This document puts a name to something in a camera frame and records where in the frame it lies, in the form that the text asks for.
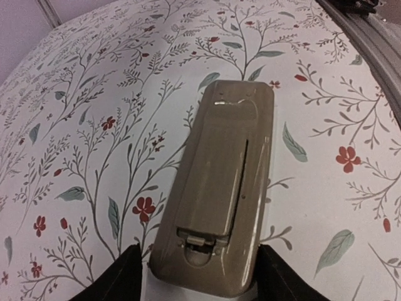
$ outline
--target floral fabric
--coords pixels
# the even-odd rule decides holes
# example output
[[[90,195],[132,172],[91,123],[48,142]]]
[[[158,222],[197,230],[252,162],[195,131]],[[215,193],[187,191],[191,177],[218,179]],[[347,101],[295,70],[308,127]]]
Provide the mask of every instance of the floral fabric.
[[[132,0],[56,28],[0,88],[1,300],[68,300],[135,243],[144,300],[219,300],[146,265],[217,79],[275,92],[261,241],[331,300],[400,299],[401,133],[341,29],[312,0]]]

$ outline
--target black object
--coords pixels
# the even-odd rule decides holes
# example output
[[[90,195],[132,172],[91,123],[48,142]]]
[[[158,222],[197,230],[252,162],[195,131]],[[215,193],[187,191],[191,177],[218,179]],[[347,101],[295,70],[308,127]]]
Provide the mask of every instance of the black object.
[[[329,2],[343,13],[361,14],[364,16],[375,14],[375,6],[378,5],[378,0],[329,0]]]
[[[258,301],[329,301],[307,285],[268,245],[259,246],[254,276]],[[139,245],[132,245],[70,301],[139,301],[141,288],[142,256]]]
[[[329,301],[307,285],[268,245],[259,246],[255,278],[258,301]]]
[[[142,255],[139,245],[129,246],[88,288],[70,301],[140,301]]]

